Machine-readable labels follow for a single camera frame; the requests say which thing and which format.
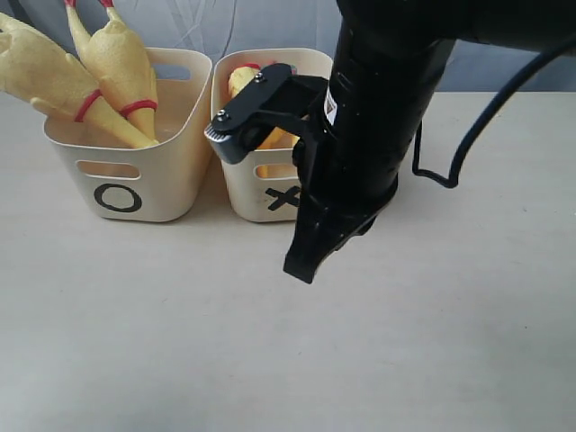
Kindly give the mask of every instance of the red rubber band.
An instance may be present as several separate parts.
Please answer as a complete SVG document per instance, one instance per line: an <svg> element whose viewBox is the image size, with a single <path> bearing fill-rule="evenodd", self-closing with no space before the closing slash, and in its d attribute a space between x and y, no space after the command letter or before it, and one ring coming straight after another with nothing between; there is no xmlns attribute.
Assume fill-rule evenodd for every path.
<svg viewBox="0 0 576 432"><path fill-rule="evenodd" d="M253 68L253 69L260 70L260 65L257 65L256 63L247 63L245 65L240 65L237 67L237 69L240 69L240 68Z"/></svg>
<svg viewBox="0 0 576 432"><path fill-rule="evenodd" d="M137 101L135 103L131 103L130 105L126 105L124 108L122 108L120 111L120 115L124 118L127 118L130 114L142 108L152 108L155 111L158 109L158 103L154 102L151 99L144 99L142 101Z"/></svg>
<svg viewBox="0 0 576 432"><path fill-rule="evenodd" d="M102 92L100 91L100 89L98 88L97 90L94 90L92 92L92 94L90 94L85 100L84 103L82 103L82 106L80 107L80 109L78 110L78 114L76 114L76 118L74 119L75 122L81 123L84 121L84 116L86 115L86 113L88 112L88 110L90 109L90 107L92 106L92 104L94 102L96 102L96 99L98 99L100 96L102 96Z"/></svg>

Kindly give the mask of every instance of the printed o symbol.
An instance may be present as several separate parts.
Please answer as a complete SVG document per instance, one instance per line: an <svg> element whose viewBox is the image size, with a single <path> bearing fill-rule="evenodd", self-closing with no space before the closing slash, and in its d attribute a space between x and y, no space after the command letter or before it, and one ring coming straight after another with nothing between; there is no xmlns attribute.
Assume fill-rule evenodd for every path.
<svg viewBox="0 0 576 432"><path fill-rule="evenodd" d="M111 205L107 202L104 202L104 193L108 190L108 189L122 189L124 191L127 191L130 195L132 195L132 200L134 201L134 204L131 207L126 207L126 208L120 208L120 207L116 207L114 205ZM137 212L138 210L140 210L142 208L142 199L140 198L140 196L135 193L132 189L130 189L128 186L123 186L121 184L102 184L100 186L98 186L96 188L96 190L94 191L94 199L96 200L96 202L101 205L102 207L104 207L107 210L111 210L113 212L119 212L119 213L134 213Z"/></svg>

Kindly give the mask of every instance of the printed x symbol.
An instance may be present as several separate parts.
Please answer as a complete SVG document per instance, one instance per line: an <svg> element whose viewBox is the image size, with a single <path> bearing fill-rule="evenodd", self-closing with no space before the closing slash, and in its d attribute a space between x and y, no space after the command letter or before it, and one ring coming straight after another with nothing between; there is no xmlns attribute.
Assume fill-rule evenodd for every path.
<svg viewBox="0 0 576 432"><path fill-rule="evenodd" d="M300 200L296 197L301 191L300 187L293 186L286 191L286 193L282 193L280 191L276 191L275 189L268 189L266 191L266 195L270 195L276 198L268 210L271 212L275 212L276 210L280 209L285 204L293 205L294 207L298 207L300 205Z"/></svg>

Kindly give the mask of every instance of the cream plastic basket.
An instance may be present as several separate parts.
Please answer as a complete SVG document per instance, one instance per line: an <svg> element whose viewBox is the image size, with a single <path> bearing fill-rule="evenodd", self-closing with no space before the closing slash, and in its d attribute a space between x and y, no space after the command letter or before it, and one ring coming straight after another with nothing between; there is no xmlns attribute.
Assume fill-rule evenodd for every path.
<svg viewBox="0 0 576 432"><path fill-rule="evenodd" d="M219 61L212 80L211 116L230 100L228 82L235 68L248 63L261 66L273 62L296 67L301 75L329 78L332 59L314 49L255 49L235 52ZM290 148L256 150L240 164L222 162L234 211L253 222L294 221L298 212L300 182L293 167ZM266 167L273 175L259 175Z"/></svg>
<svg viewBox="0 0 576 432"><path fill-rule="evenodd" d="M193 206L212 148L212 61L185 49L148 48L153 65L188 69L189 78L157 81L157 139L143 149L119 148L115 138L83 123L47 119L44 133L88 207L106 219L163 222Z"/></svg>

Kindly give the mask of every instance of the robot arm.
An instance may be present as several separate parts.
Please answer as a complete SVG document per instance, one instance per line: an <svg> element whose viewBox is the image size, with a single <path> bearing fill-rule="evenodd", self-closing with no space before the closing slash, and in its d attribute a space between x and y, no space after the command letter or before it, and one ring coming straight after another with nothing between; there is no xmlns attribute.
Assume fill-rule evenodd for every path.
<svg viewBox="0 0 576 432"><path fill-rule="evenodd" d="M337 3L343 22L328 82L272 65L209 127L216 152L230 163L257 148L266 135L254 132L257 125L301 137L293 153L301 202L284 271L308 284L395 195L400 165L457 40L540 51L576 33L573 0Z"/></svg>

